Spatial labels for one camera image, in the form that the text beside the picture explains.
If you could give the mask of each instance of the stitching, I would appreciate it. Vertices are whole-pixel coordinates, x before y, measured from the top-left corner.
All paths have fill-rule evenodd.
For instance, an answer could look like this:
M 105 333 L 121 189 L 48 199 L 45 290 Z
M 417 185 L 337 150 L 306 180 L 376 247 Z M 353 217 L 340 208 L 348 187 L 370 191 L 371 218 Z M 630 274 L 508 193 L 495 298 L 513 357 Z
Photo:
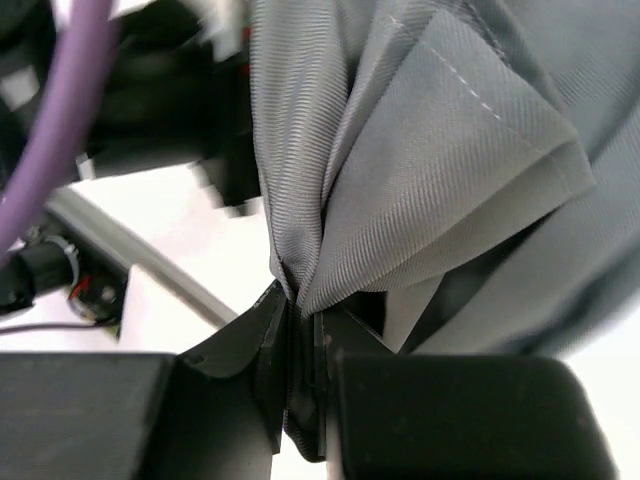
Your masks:
M 473 17 L 476 19 L 478 24 L 480 24 L 480 27 L 482 27 L 482 29 L 487 34 L 487 36 L 491 40 L 491 43 L 494 44 L 497 50 L 498 56 L 500 57 L 500 60 L 502 60 L 508 67 L 511 67 L 511 65 L 509 64 L 509 61 L 507 60 L 505 49 L 502 46 L 502 43 L 500 42 L 500 40 L 498 39 L 498 36 L 493 32 L 493 30 L 491 30 L 491 28 L 489 28 L 489 24 L 486 22 L 484 17 L 480 15 L 480 12 L 478 12 L 478 9 L 475 7 L 472 1 L 465 0 L 465 4 L 467 5 L 467 8 L 471 10 Z
M 391 19 L 391 21 L 398 27 L 400 27 L 402 30 L 404 30 L 404 32 L 411 38 L 413 38 L 413 35 L 411 34 L 411 32 L 408 30 L 407 26 L 404 25 L 402 22 L 398 21 L 394 16 L 389 15 L 389 18 Z M 493 118 L 495 118 L 504 128 L 506 128 L 509 132 L 511 132 L 512 134 L 514 134 L 518 139 L 520 139 L 520 141 L 524 142 L 525 145 L 527 145 L 531 150 L 533 150 L 535 153 L 537 153 L 538 155 L 541 156 L 541 158 L 544 158 L 546 156 L 548 156 L 549 158 L 551 158 L 551 161 L 553 163 L 553 166 L 556 170 L 556 172 L 558 173 L 558 176 L 560 177 L 560 181 L 562 182 L 562 185 L 565 189 L 565 192 L 567 194 L 570 194 L 570 190 L 569 187 L 567 185 L 566 179 L 564 177 L 564 174 L 562 173 L 562 171 L 560 170 L 560 167 L 558 166 L 558 161 L 556 160 L 556 158 L 551 154 L 551 153 L 545 153 L 542 150 L 540 150 L 538 147 L 536 147 L 533 143 L 531 143 L 531 141 L 529 141 L 527 138 L 525 138 L 520 132 L 518 132 L 517 130 L 514 130 L 513 128 L 511 128 L 509 125 L 507 125 L 507 123 L 505 122 L 505 120 L 502 118 L 502 116 L 500 116 L 493 108 L 491 108 L 483 99 L 482 97 L 480 97 L 480 95 L 478 94 L 478 92 L 476 90 L 473 89 L 473 87 L 471 87 L 471 85 L 469 85 L 469 82 L 467 80 L 464 79 L 464 77 L 460 74 L 460 72 L 458 71 L 458 69 L 456 67 L 453 66 L 453 64 L 447 60 L 440 52 L 438 52 L 435 48 L 433 48 L 432 45 L 430 45 L 426 40 L 424 39 L 417 39 L 414 38 L 416 44 L 422 44 L 425 47 L 427 47 L 435 56 L 436 58 L 438 58 L 438 60 L 440 60 L 450 71 L 451 73 L 453 73 L 453 75 L 458 79 L 458 81 L 460 81 L 460 83 L 462 83 L 462 85 L 464 85 L 465 89 L 474 97 L 478 100 L 478 102 L 480 103 L 480 106 L 485 109 L 487 112 L 489 112 L 489 114 L 491 114 L 491 116 Z

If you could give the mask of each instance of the gray cloth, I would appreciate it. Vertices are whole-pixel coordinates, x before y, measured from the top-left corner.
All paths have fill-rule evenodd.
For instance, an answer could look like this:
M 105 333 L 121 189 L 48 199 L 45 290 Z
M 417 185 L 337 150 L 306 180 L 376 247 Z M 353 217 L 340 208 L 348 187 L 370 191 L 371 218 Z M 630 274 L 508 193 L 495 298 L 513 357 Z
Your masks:
M 634 11 L 623 38 L 598 47 L 638 45 L 631 1 L 618 2 Z M 257 1 L 252 99 L 271 264 L 302 317 L 389 292 L 385 339 L 398 349 L 444 275 L 544 219 L 420 349 L 486 351 L 557 321 L 633 243 L 637 202 L 611 185 L 638 197 L 621 106 L 635 102 L 635 70 L 587 51 L 600 41 L 592 10 L 620 13 L 587 3 L 577 25 L 582 2 Z M 574 22 L 564 44 L 544 32 L 562 32 L 556 10 Z M 615 77 L 611 91 L 594 70 Z M 609 144 L 615 121 L 627 137 Z M 595 188 L 579 140 L 599 158 Z
M 626 324 L 637 321 L 629 315 L 638 298 L 640 283 L 640 243 L 622 257 L 605 274 L 584 288 L 574 302 L 568 302 L 567 315 L 572 321 L 547 328 L 536 345 L 536 353 L 547 356 L 567 356 L 597 344 L 598 338 Z M 628 355 L 623 349 L 619 353 Z

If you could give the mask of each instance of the gray fabric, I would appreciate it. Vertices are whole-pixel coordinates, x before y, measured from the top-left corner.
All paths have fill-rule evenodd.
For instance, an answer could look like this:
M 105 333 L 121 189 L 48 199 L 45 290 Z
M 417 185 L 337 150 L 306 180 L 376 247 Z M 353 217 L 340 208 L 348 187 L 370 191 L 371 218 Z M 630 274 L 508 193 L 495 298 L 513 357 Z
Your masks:
M 640 241 L 640 108 L 594 165 L 597 188 L 553 214 L 419 349 L 491 350 L 539 331 Z
M 637 316 L 629 315 L 629 310 L 637 303 L 639 285 L 640 245 L 581 292 L 573 311 L 566 316 L 568 321 L 546 332 L 533 351 L 546 356 L 570 355 L 597 341 L 603 333 L 636 322 Z
M 619 212 L 633 208 L 607 203 L 606 185 L 638 191 L 632 145 L 610 154 L 626 169 L 595 162 L 605 187 L 581 197 L 594 179 L 577 140 L 602 150 L 607 122 L 624 122 L 620 103 L 635 101 L 635 64 L 608 71 L 626 43 L 621 56 L 607 49 L 638 45 L 640 11 L 585 1 L 588 14 L 550 0 L 257 1 L 252 99 L 271 264 L 303 317 L 390 291 L 396 348 L 443 275 L 551 214 L 422 348 L 482 351 L 537 331 L 623 254 L 635 218 Z M 624 33 L 592 38 L 596 13 L 625 11 Z M 556 17 L 572 19 L 570 41 Z M 588 105 L 599 110 L 585 119 Z

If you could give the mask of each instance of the gray metal rod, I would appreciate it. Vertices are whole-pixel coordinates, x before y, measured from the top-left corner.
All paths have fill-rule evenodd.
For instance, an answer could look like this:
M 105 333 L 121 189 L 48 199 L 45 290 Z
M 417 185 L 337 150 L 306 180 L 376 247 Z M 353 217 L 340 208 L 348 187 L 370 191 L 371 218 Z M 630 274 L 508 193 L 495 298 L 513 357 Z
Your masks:
M 237 314 L 173 262 L 70 188 L 49 199 L 46 210 L 90 242 L 123 271 L 139 265 L 216 328 Z

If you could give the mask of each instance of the fabric fold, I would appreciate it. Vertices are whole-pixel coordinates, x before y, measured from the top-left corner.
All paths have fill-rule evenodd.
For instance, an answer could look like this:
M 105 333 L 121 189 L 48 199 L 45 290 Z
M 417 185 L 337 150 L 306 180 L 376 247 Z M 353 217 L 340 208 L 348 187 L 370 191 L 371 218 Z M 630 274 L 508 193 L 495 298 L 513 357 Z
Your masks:
M 397 344 L 411 321 L 395 306 L 419 316 L 442 275 L 593 185 L 548 75 L 502 45 L 519 32 L 498 2 L 257 3 L 272 269 L 303 317 L 391 291 Z
M 597 188 L 556 211 L 418 353 L 476 353 L 563 320 L 574 298 L 640 242 L 640 108 L 594 165 Z

